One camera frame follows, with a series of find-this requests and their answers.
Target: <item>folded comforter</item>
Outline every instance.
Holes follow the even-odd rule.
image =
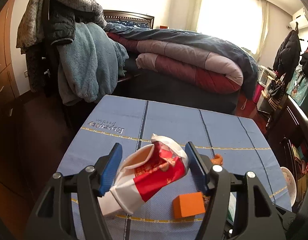
[[[182,31],[182,30],[172,30],[172,29],[144,29],[144,28],[133,28],[115,23],[108,23],[104,28],[105,31],[109,33],[115,33],[120,35],[122,38],[128,39],[127,42],[133,48],[130,50],[128,46],[123,44],[127,50],[137,52],[138,47],[135,45],[136,41],[145,41],[145,40],[156,40],[156,41],[165,41],[167,43],[175,43],[187,45],[192,48],[202,49],[204,51],[213,52],[220,56],[223,56],[227,59],[230,59],[236,63],[243,74],[243,83],[242,89],[248,99],[251,99],[254,94],[256,82],[257,82],[257,64],[255,60],[245,53],[241,48],[234,45],[231,42],[221,40],[216,37],[203,35],[196,32]]]
[[[234,93],[243,83],[240,67],[217,53],[173,42],[107,35],[127,50],[140,53],[136,59],[138,68],[164,73],[218,94]]]

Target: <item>pink storage box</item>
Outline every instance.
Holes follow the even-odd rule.
[[[260,96],[261,96],[261,93],[262,91],[264,91],[266,85],[264,85],[262,82],[258,82],[257,85],[256,85],[256,89],[255,89],[255,92],[254,92],[254,96],[253,96],[253,102],[254,103],[258,103],[259,99],[260,99]]]

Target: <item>yellow dashed line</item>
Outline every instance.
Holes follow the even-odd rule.
[[[91,131],[91,132],[95,132],[95,133],[105,134],[105,135],[109,135],[109,136],[114,136],[114,137],[117,137],[117,138],[123,138],[123,139],[138,141],[138,138],[134,138],[134,137],[130,137],[130,136],[108,133],[108,132],[99,131],[99,130],[95,130],[95,129],[91,129],[91,128],[87,128],[87,127],[81,127],[81,129]],[[149,142],[149,143],[151,142],[150,140],[144,140],[144,139],[140,139],[140,141]],[[206,146],[195,146],[195,148],[197,148],[197,149],[214,149],[214,150],[271,150],[271,148],[222,148],[222,147],[208,147],[208,146],[207,147]]]
[[[273,196],[275,196],[276,194],[282,192],[282,191],[285,190],[286,188],[288,188],[288,186],[285,186],[284,188],[280,189],[279,191],[275,192],[273,195],[270,195],[269,197],[272,198]]]
[[[272,198],[276,194],[282,192],[285,190],[287,187],[284,187],[280,189],[279,191],[275,192],[273,195],[270,195],[269,197]],[[78,204],[78,200],[72,198],[72,201]],[[155,220],[155,219],[149,219],[149,218],[138,218],[138,217],[130,217],[130,216],[125,216],[125,215],[115,215],[117,218],[122,218],[122,219],[130,219],[134,221],[141,221],[141,222],[148,222],[148,223],[187,223],[187,222],[199,222],[202,221],[202,218],[184,218],[184,219],[173,219],[173,220]]]

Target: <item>window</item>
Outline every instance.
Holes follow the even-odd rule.
[[[202,0],[197,30],[256,54],[263,19],[262,0]]]

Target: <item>orange foam cube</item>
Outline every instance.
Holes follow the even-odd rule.
[[[205,213],[201,192],[183,194],[173,200],[174,218],[185,218]]]

